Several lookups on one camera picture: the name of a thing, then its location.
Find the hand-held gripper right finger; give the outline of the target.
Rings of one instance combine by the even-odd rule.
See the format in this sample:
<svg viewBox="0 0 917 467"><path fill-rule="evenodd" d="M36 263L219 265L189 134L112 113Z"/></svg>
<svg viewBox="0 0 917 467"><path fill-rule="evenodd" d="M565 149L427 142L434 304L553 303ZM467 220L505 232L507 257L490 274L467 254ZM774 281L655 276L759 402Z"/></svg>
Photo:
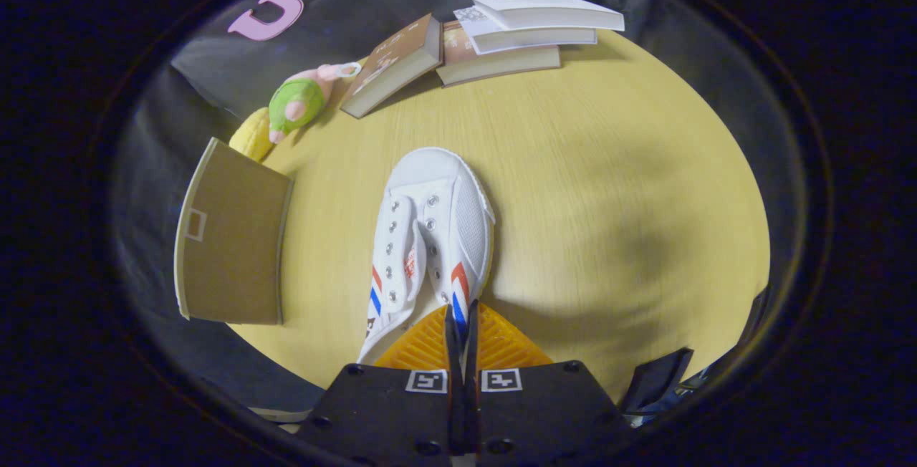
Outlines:
<svg viewBox="0 0 917 467"><path fill-rule="evenodd" d="M484 317L469 308L464 438L476 466L599 466L635 431L580 360L482 366Z"/></svg>

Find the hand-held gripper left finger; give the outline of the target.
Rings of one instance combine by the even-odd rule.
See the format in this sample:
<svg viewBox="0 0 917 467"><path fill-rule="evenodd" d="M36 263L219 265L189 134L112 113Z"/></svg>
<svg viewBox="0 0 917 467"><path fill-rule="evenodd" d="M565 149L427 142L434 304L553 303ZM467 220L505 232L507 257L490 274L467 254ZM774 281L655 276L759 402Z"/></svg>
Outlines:
<svg viewBox="0 0 917 467"><path fill-rule="evenodd" d="M461 337L452 306L431 317L443 368L350 363L304 419L298 440L358 466L452 466L462 457Z"/></svg>

